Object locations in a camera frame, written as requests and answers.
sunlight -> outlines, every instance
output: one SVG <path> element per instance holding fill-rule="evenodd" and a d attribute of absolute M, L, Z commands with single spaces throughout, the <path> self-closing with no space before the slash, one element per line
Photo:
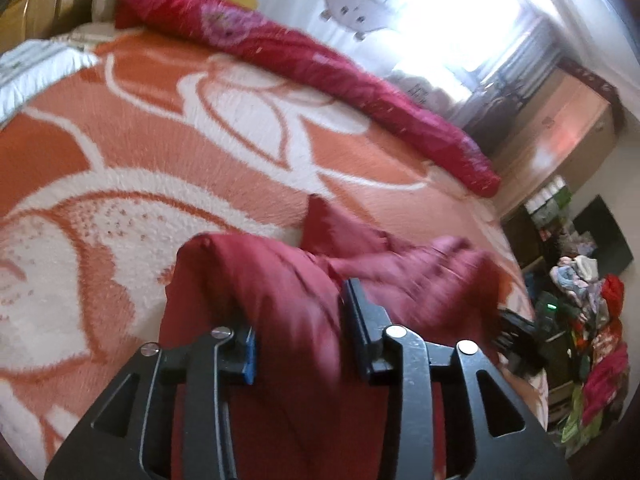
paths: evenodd
<path fill-rule="evenodd" d="M 518 0 L 403 0 L 400 10 L 410 57 L 472 72 L 504 49 L 522 8 Z"/>

screw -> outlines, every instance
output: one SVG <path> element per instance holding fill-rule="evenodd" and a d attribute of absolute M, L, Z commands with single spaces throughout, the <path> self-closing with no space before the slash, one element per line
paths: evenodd
<path fill-rule="evenodd" d="M 211 331 L 211 336 L 215 339 L 226 339 L 232 333 L 233 331 L 228 326 L 217 326 Z"/>
<path fill-rule="evenodd" d="M 158 343 L 144 343 L 140 347 L 140 353 L 144 357 L 151 357 L 156 355 L 160 351 L 160 347 Z"/>
<path fill-rule="evenodd" d="M 460 350 L 463 354 L 473 355 L 478 351 L 478 345 L 473 341 L 465 339 L 458 342 L 458 350 Z"/>
<path fill-rule="evenodd" d="M 386 327 L 385 332 L 389 337 L 394 339 L 400 339 L 401 337 L 406 336 L 406 328 L 400 325 L 388 326 Z"/>

pile of clothes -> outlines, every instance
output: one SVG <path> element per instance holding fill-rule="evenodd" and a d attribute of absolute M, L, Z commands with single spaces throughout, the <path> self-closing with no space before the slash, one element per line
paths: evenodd
<path fill-rule="evenodd" d="M 343 335 L 339 298 L 347 278 L 358 278 L 394 323 L 447 346 L 471 339 L 498 364 L 492 339 L 500 330 L 500 271 L 468 240 L 440 237 L 416 246 L 315 195 L 299 248 L 250 234 L 200 234 L 178 252 L 159 343 L 190 344 L 238 308 L 255 328 L 258 375 L 229 400 L 238 478 L 378 476 L 387 391 L 360 379 Z M 177 395 L 174 480 L 182 478 L 182 390 Z M 444 477 L 437 384 L 433 409 L 434 472 Z"/>
<path fill-rule="evenodd" d="M 583 255 L 560 258 L 549 274 L 575 310 L 570 325 L 580 384 L 561 436 L 572 454 L 600 433 L 607 412 L 622 410 L 629 370 L 620 322 L 625 287 L 613 274 L 600 279 L 597 261 Z"/>

wooden cabinet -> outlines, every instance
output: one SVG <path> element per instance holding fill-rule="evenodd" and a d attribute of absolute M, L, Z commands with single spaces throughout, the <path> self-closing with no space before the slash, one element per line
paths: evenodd
<path fill-rule="evenodd" d="M 0 14 L 0 55 L 24 41 L 27 2 L 28 0 L 11 0 Z"/>
<path fill-rule="evenodd" d="M 616 144 L 609 102 L 560 69 L 516 118 L 493 158 L 502 185 L 494 197 L 507 217 L 556 174 L 576 191 Z"/>

white sheet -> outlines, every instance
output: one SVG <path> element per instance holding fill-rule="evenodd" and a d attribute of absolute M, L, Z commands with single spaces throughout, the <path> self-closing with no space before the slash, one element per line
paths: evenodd
<path fill-rule="evenodd" d="M 27 40 L 0 57 L 0 125 L 31 98 L 98 57 L 49 40 Z"/>

